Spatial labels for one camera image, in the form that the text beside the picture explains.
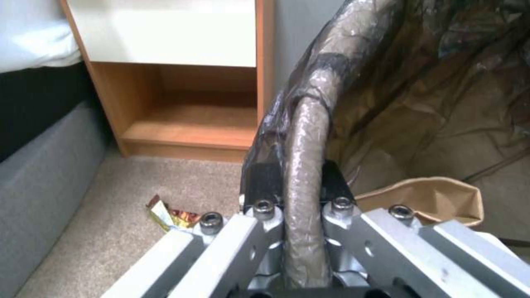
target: bed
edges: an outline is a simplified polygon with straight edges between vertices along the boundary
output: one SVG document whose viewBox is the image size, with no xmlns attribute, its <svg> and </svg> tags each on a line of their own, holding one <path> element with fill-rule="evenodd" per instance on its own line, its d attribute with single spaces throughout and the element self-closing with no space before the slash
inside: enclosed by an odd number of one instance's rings
<svg viewBox="0 0 530 298">
<path fill-rule="evenodd" d="M 79 206 L 109 130 L 58 1 L 3 1 L 0 19 L 0 293 L 13 297 Z"/>
</svg>

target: gray upholstered bed base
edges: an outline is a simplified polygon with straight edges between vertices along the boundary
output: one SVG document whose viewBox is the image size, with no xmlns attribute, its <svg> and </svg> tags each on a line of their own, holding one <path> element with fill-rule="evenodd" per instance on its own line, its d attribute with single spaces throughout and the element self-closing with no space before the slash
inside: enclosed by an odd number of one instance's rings
<svg viewBox="0 0 530 298">
<path fill-rule="evenodd" d="M 0 163 L 0 297 L 17 293 L 61 235 L 103 159 L 107 130 L 101 111 L 82 102 Z"/>
</svg>

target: white bed sheet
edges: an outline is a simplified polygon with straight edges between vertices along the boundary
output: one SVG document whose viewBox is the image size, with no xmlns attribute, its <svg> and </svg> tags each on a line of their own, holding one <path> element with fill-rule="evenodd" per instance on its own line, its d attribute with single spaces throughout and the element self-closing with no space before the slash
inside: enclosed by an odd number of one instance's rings
<svg viewBox="0 0 530 298">
<path fill-rule="evenodd" d="M 0 73 L 80 60 L 58 0 L 0 0 Z"/>
</svg>

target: brown paper bag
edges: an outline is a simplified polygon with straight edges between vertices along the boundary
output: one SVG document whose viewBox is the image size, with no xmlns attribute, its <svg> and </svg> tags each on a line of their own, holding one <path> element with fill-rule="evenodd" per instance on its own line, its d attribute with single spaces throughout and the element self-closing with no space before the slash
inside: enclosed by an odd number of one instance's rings
<svg viewBox="0 0 530 298">
<path fill-rule="evenodd" d="M 414 178 L 356 197 L 359 208 L 370 211 L 407 205 L 423 224 L 456 219 L 466 226 L 484 220 L 480 190 L 447 177 Z"/>
</svg>

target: candy wrapper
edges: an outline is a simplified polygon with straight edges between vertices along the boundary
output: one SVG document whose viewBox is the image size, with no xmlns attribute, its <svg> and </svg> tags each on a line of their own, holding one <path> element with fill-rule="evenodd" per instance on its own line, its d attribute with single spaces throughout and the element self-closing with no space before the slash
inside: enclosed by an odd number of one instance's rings
<svg viewBox="0 0 530 298">
<path fill-rule="evenodd" d="M 200 219 L 200 215 L 197 213 L 170 208 L 167 203 L 160 199 L 159 195 L 155 195 L 145 206 L 149 210 L 150 216 L 166 232 L 170 229 L 191 231 Z"/>
</svg>

